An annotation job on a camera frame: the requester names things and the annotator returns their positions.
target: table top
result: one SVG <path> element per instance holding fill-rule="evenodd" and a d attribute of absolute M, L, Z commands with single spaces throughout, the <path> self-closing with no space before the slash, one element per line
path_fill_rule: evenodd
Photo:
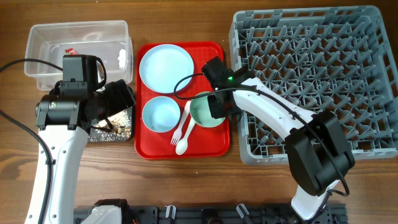
<path fill-rule="evenodd" d="M 212 40 L 224 48 L 230 65 L 228 31 L 236 11 L 358 4 L 373 4 L 381 10 L 392 51 L 398 52 L 396 1 L 95 2 L 0 4 L 0 65 L 24 58 L 29 30 L 35 24 L 119 19 L 128 23 L 134 52 L 151 42 Z M 33 78 L 24 75 L 23 64 L 0 74 L 0 108 L 33 130 L 37 130 L 34 108 L 44 94 Z M 34 184 L 38 144 L 4 118 L 0 121 L 0 220 L 23 223 Z M 245 166 L 239 157 L 235 125 L 231 132 L 230 150 L 222 157 L 206 159 L 146 161 L 135 152 L 133 140 L 89 144 L 81 158 L 75 206 L 88 208 L 106 198 L 158 206 L 289 202 L 297 184 L 288 165 Z M 357 161 L 346 180 L 351 195 L 330 200 L 347 204 L 350 223 L 397 222 L 398 158 Z"/>

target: red tray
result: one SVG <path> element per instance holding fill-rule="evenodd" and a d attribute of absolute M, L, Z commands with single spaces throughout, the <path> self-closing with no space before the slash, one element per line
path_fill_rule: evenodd
<path fill-rule="evenodd" d="M 182 42 L 172 43 L 185 49 L 192 57 L 195 67 L 195 73 L 200 73 L 202 66 L 215 56 L 224 59 L 223 49 L 215 42 Z M 142 46 L 137 53 L 136 67 L 136 131 L 135 131 L 135 148 L 140 156 L 145 159 L 180 159 L 180 158 L 197 158 L 197 157 L 214 157 L 223 155 L 229 148 L 229 122 L 228 119 L 215 127 L 203 128 L 198 125 L 192 130 L 188 138 L 187 151 L 178 156 L 175 153 L 175 146 L 171 145 L 171 139 L 174 131 L 166 133 L 155 133 L 149 130 L 142 121 L 142 109 L 144 105 L 153 97 L 168 96 L 175 100 L 180 106 L 181 114 L 185 106 L 186 100 L 178 100 L 171 94 L 156 93 L 143 84 L 139 75 L 139 64 L 144 54 L 151 48 L 160 44 L 147 44 Z M 211 86 L 204 76 L 193 77 L 191 82 L 179 92 L 181 96 L 195 96 L 203 91 L 212 91 Z M 182 137 L 187 130 L 190 120 L 188 116 L 182 128 Z"/>

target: spoon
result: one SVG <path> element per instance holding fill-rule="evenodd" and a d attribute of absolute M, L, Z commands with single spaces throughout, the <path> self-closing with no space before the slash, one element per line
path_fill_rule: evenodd
<path fill-rule="evenodd" d="M 184 138 L 179 140 L 179 142 L 177 143 L 177 146 L 175 147 L 175 153 L 177 153 L 177 155 L 181 156 L 187 150 L 188 137 L 189 137 L 189 134 L 191 134 L 191 131 L 194 126 L 195 126 L 195 120 L 193 118 L 191 118 L 191 120 L 189 121 L 189 124 L 188 124 L 187 132 L 184 135 Z"/>

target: blue bowl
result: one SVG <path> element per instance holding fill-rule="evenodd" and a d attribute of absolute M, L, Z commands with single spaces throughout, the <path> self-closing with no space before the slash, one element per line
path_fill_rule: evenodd
<path fill-rule="evenodd" d="M 167 96 L 149 100 L 142 110 L 142 120 L 151 131 L 165 133 L 173 129 L 180 120 L 178 104 Z"/>

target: plastic fork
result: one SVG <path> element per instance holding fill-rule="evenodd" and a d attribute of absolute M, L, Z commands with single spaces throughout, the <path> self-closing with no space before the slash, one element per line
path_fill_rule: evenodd
<path fill-rule="evenodd" d="M 188 101 L 185 104 L 184 112 L 182 113 L 180 124 L 178 125 L 178 128 L 174 131 L 174 134 L 173 134 L 173 137 L 172 137 L 172 141 L 170 142 L 171 145 L 176 146 L 178 141 L 181 139 L 182 126 L 184 125 L 185 120 L 188 117 L 190 105 L 191 105 L 191 101 Z"/>

